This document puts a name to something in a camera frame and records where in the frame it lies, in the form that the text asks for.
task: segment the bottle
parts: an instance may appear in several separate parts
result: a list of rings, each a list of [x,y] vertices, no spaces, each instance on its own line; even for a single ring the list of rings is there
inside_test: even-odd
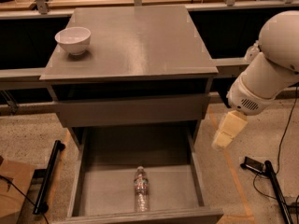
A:
[[[149,180],[142,166],[137,168],[134,178],[135,211],[146,212],[150,210]]]
[[[249,47],[246,51],[244,59],[251,63],[253,59],[260,53],[259,41],[255,41],[253,46]]]

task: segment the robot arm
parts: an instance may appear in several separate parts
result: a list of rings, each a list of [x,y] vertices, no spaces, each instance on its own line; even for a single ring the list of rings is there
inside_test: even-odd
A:
[[[299,11],[271,18],[259,35],[261,51],[227,94],[230,106],[257,115],[285,88],[299,82]]]

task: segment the white robot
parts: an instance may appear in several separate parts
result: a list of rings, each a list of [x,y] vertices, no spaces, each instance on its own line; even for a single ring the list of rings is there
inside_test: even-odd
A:
[[[247,125],[247,116],[268,107],[285,88],[299,82],[299,11],[281,12],[259,34],[261,52],[240,74],[227,94],[234,111],[217,130],[212,146],[226,148]]]

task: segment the cardboard box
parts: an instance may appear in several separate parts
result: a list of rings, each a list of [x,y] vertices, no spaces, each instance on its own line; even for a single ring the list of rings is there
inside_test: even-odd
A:
[[[0,156],[0,175],[9,179],[24,194],[30,188],[34,171],[33,165],[9,161]],[[0,223],[17,223],[24,201],[24,196],[0,178]]]

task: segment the drawer front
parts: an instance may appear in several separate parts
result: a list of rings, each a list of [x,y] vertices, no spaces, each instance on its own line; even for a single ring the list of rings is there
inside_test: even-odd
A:
[[[183,123],[92,127],[79,152],[68,218],[71,223],[215,224]],[[149,177],[149,211],[134,211],[136,167]]]
[[[57,102],[55,110],[64,127],[87,127],[200,120],[208,102],[206,94],[188,94]]]

